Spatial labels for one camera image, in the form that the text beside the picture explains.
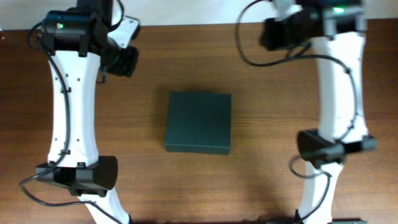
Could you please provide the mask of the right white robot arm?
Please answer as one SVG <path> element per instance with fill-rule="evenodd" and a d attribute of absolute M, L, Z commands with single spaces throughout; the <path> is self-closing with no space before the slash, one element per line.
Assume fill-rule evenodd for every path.
<path fill-rule="evenodd" d="M 297 135 L 305 162 L 295 223 L 331 223 L 338 178 L 349 154 L 375 149 L 363 110 L 362 61 L 367 21 L 362 1 L 275 1 L 262 44 L 269 50 L 312 47 L 317 61 L 320 120 Z"/>

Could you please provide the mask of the dark green lidded box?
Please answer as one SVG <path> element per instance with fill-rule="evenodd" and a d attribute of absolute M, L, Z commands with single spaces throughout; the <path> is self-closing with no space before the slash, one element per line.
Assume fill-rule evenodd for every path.
<path fill-rule="evenodd" d="M 165 128 L 168 152 L 228 155 L 232 95 L 172 91 Z"/>

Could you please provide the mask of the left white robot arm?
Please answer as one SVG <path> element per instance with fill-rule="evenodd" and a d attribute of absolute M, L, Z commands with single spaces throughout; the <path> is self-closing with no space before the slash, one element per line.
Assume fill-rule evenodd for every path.
<path fill-rule="evenodd" d="M 98 75 L 132 75 L 139 52 L 129 43 L 140 22 L 125 15 L 121 1 L 78 1 L 48 12 L 37 27 L 52 73 L 53 133 L 34 177 L 68 190 L 96 223 L 131 223 L 116 192 L 118 161 L 96 145 L 95 89 Z"/>

